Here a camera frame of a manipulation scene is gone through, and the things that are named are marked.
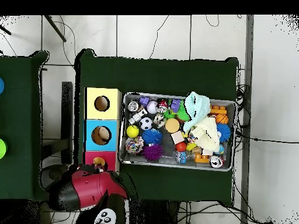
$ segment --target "green table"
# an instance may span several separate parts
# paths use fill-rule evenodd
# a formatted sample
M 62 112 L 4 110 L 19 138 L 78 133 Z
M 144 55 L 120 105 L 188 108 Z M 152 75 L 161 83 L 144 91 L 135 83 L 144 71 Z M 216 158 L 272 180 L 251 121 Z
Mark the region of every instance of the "green table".
M 82 50 L 75 61 L 76 92 L 74 159 L 82 162 L 84 88 L 117 88 L 125 92 L 146 92 L 186 96 L 189 91 L 211 99 L 236 99 L 238 60 L 144 60 L 95 57 Z M 231 205 L 232 170 L 228 172 L 121 164 L 120 175 L 130 190 L 128 173 L 141 199 L 171 201 L 215 201 Z

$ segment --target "stacked boxes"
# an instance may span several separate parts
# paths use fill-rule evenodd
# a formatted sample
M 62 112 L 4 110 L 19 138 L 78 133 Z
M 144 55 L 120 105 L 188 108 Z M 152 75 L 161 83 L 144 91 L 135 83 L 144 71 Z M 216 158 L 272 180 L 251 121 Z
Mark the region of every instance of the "stacked boxes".
M 108 170 L 117 172 L 121 93 L 117 89 L 88 87 L 85 99 L 85 164 L 91 165 L 95 157 L 102 157 Z

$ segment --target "blue box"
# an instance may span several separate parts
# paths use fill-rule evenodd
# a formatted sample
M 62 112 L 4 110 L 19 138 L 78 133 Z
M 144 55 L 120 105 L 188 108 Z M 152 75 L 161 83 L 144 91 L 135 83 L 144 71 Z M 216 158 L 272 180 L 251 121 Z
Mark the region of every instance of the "blue box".
M 110 130 L 111 139 L 105 145 L 98 145 L 92 140 L 92 132 L 96 127 L 106 127 Z M 87 120 L 86 121 L 86 151 L 116 151 L 118 143 L 117 120 Z

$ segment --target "cloth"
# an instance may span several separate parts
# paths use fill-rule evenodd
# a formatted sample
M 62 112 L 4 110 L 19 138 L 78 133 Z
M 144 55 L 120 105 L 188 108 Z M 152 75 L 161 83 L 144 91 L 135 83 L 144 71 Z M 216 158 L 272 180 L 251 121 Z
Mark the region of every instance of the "cloth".
M 191 134 L 197 138 L 195 144 L 203 149 L 219 152 L 219 136 L 215 118 L 205 117 L 194 125 L 196 128 Z
M 188 132 L 192 126 L 200 122 L 210 112 L 210 99 L 192 91 L 184 99 L 184 107 L 190 120 L 183 124 L 183 130 Z

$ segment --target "light blue towel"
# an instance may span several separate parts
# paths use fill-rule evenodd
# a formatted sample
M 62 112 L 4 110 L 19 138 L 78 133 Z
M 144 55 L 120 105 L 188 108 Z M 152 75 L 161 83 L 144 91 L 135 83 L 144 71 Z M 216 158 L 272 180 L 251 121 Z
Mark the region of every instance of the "light blue towel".
M 184 99 L 184 107 L 186 112 L 190 116 L 190 120 L 183 124 L 184 132 L 188 132 L 192 126 L 199 121 L 203 120 L 204 117 L 210 113 L 210 99 L 203 95 L 198 95 L 195 92 L 190 92 Z

